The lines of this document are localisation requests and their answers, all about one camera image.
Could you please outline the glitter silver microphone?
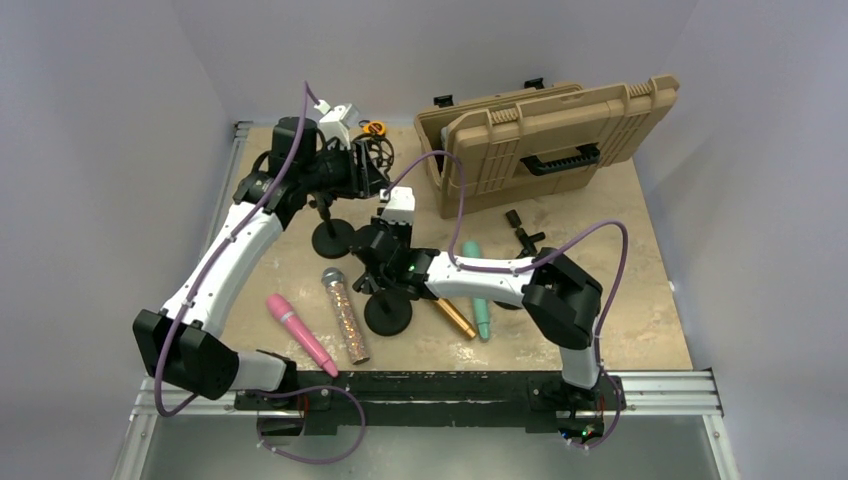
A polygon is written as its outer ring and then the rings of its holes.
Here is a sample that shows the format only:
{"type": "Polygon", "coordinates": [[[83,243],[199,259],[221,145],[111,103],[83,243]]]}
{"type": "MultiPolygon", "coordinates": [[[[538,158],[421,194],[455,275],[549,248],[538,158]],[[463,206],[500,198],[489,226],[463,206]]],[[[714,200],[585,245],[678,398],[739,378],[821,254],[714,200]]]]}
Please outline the glitter silver microphone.
{"type": "Polygon", "coordinates": [[[370,352],[362,335],[356,311],[348,295],[343,272],[336,267],[329,267],[322,273],[321,283],[325,287],[334,310],[350,363],[361,365],[368,362],[370,352]]]}

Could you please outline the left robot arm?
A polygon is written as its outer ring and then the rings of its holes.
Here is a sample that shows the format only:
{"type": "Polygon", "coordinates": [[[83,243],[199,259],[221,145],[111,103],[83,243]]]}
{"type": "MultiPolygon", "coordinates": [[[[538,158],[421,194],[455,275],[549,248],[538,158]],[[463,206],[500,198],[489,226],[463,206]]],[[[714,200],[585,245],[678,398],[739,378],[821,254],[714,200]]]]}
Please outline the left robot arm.
{"type": "Polygon", "coordinates": [[[143,309],[132,331],[160,392],[174,385],[210,400],[259,390],[272,408],[297,399],[293,361],[265,351],[237,352],[221,339],[232,305],[264,253],[310,202],[367,199],[389,184],[392,152],[371,132],[345,132],[312,119],[284,117],[237,185],[225,221],[200,263],[157,310],[143,309]]]}

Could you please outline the black aluminium base frame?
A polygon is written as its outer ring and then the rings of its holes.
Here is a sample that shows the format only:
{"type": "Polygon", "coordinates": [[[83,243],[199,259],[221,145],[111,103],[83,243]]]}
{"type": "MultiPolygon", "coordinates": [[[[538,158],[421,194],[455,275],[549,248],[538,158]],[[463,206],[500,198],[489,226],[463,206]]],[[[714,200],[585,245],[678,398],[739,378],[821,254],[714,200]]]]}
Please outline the black aluminium base frame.
{"type": "MultiPolygon", "coordinates": [[[[319,334],[337,332],[319,282],[307,205],[264,253],[221,339],[285,357],[264,298],[283,292],[319,334]]],[[[339,375],[298,366],[291,390],[196,396],[169,418],[147,381],[137,420],[152,420],[149,479],[718,479],[728,474],[722,409],[708,371],[614,372],[595,388],[564,383],[556,345],[519,313],[535,371],[443,370],[451,334],[413,310],[409,330],[371,337],[362,368],[335,352],[339,375]]]]}

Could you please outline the yellow tape measure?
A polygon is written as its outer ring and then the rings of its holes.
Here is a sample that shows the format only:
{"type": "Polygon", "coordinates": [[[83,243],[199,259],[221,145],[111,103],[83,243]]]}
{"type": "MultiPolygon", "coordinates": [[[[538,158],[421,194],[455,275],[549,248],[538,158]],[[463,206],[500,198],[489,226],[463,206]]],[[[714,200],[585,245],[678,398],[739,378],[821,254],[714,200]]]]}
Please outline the yellow tape measure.
{"type": "Polygon", "coordinates": [[[359,127],[365,134],[384,137],[387,134],[386,125],[377,120],[361,120],[359,127]]]}

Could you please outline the pink microphone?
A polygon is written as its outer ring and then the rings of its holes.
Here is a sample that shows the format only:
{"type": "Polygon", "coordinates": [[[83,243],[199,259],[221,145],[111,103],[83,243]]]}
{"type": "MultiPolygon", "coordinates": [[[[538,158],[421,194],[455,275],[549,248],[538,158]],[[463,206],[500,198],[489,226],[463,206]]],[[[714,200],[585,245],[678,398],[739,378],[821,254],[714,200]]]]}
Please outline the pink microphone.
{"type": "Polygon", "coordinates": [[[289,332],[317,366],[331,378],[338,377],[339,370],[333,358],[300,319],[287,299],[280,294],[272,294],[266,299],[266,307],[271,316],[289,332]]]}

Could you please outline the teal microphone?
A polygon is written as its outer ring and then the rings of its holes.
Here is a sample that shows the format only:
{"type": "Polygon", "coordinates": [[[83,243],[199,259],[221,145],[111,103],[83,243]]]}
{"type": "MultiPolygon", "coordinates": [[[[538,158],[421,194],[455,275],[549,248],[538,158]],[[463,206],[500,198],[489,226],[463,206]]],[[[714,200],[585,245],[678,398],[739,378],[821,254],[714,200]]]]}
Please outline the teal microphone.
{"type": "MultiPolygon", "coordinates": [[[[462,245],[462,254],[468,258],[481,258],[482,251],[476,241],[466,241],[462,245]]],[[[488,342],[491,338],[491,318],[488,303],[486,299],[473,297],[471,299],[475,324],[478,331],[478,336],[482,342],[488,342]]]]}

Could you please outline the tan plastic tool case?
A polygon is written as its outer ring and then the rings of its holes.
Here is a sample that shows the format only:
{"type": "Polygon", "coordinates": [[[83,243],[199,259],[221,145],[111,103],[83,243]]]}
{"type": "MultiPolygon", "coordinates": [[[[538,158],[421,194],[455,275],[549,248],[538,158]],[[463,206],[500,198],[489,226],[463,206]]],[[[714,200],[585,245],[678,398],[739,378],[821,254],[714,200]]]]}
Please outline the tan plastic tool case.
{"type": "Polygon", "coordinates": [[[581,189],[632,158],[678,99],[673,75],[585,89],[527,86],[452,104],[437,98],[414,127],[443,218],[581,189]]]}

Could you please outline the black stand for glitter mic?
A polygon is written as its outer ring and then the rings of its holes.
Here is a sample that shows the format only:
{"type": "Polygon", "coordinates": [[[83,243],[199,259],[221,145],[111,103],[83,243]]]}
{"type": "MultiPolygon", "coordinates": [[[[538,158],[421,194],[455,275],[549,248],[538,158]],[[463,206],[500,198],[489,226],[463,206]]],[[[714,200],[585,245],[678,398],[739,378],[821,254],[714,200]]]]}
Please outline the black stand for glitter mic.
{"type": "Polygon", "coordinates": [[[314,193],[310,202],[321,219],[312,233],[312,247],[319,256],[326,259],[339,259],[348,255],[354,234],[349,222],[332,217],[330,207],[333,201],[328,193],[314,193]]]}

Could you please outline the gold microphone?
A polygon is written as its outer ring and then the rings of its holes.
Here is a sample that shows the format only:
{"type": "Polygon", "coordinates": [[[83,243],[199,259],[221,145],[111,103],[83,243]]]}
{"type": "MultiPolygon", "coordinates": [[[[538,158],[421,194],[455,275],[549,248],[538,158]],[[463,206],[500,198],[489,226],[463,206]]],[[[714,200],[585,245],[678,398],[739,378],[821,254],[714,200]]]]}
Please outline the gold microphone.
{"type": "Polygon", "coordinates": [[[439,298],[433,300],[432,304],[442,317],[464,338],[472,340],[477,337],[477,332],[472,323],[450,300],[439,298]]]}

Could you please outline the black tripod shock mount stand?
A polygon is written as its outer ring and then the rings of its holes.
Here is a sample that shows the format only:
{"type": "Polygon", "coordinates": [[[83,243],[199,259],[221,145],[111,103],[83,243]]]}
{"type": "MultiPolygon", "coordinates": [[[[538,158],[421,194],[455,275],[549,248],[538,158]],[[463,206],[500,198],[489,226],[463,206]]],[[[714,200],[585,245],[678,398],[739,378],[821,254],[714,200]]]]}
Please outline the black tripod shock mount stand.
{"type": "Polygon", "coordinates": [[[371,158],[377,166],[388,175],[390,182],[390,171],[395,162],[395,149],[391,141],[386,137],[368,135],[362,133],[351,140],[351,149],[354,158],[354,143],[364,141],[369,149],[371,158]]]}

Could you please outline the black stand for gold mic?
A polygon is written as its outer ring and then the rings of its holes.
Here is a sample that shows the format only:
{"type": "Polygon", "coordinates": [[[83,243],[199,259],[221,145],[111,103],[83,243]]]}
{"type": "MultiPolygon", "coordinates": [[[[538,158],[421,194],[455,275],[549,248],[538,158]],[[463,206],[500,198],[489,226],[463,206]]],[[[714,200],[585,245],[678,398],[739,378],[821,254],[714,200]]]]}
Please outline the black stand for gold mic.
{"type": "Polygon", "coordinates": [[[403,332],[412,319],[412,304],[406,287],[391,276],[384,267],[364,269],[354,281],[356,292],[367,295],[364,319],[375,334],[391,337],[403,332]]]}

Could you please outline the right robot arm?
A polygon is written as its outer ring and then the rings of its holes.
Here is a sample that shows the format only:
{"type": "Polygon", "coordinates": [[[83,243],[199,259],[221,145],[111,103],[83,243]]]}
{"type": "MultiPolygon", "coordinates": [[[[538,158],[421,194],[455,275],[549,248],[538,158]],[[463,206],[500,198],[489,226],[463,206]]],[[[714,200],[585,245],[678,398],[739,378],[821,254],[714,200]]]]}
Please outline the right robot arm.
{"type": "Polygon", "coordinates": [[[405,300],[469,297],[523,309],[559,348],[564,399],[584,407],[599,396],[595,328],[603,288],[564,253],[544,248],[535,258],[452,257],[409,246],[381,221],[358,229],[350,251],[363,264],[367,282],[405,300]]]}

